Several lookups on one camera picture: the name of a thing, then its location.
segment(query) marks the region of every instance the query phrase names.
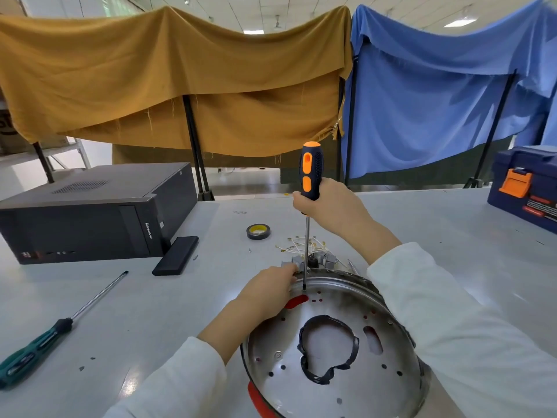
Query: white sleeve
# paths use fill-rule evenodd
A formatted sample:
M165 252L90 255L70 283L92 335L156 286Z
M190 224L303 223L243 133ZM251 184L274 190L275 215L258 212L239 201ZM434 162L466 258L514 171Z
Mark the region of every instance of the white sleeve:
M220 355L189 337L174 356L104 418L201 418L210 412L226 382Z
M468 418L557 417L557 359L477 302L418 244L383 255L368 278Z

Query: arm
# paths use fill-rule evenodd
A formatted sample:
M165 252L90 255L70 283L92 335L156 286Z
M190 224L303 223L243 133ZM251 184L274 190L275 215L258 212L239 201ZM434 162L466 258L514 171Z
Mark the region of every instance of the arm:
M344 185L323 179L317 201L295 194L294 206L372 264L368 277L468 418L557 416L557 359L480 305L417 244L401 245Z
M261 271L197 338L189 337L135 393L110 408L105 418L207 416L225 385L225 365L255 327L288 302L296 271L295 264Z

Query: ventilation grille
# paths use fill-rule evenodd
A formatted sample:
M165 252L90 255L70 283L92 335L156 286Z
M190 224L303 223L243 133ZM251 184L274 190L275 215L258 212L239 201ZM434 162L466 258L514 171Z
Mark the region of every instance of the ventilation grille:
M88 192L89 190L98 189L104 186L108 181L85 181L85 182L75 182L69 184L63 188L56 189L52 193L72 193L72 192Z

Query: black power bank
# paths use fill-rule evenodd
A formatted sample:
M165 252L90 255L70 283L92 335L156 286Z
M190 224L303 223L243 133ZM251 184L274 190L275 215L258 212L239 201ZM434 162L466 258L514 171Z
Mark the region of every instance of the black power bank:
M197 236L177 237L171 248L153 269L153 275L177 276L182 274L198 242L199 238Z

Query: floor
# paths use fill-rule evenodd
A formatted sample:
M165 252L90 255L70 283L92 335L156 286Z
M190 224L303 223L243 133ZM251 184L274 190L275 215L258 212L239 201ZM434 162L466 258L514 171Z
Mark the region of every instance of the floor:
M192 170L193 180L197 185L195 170ZM278 168L205 168L207 182L213 191L215 199L254 199L280 198L291 196L299 190L298 185L280 183L280 169ZM385 192L402 189L453 189L462 185L427 186L421 188L401 188L389 185L352 185L355 192Z

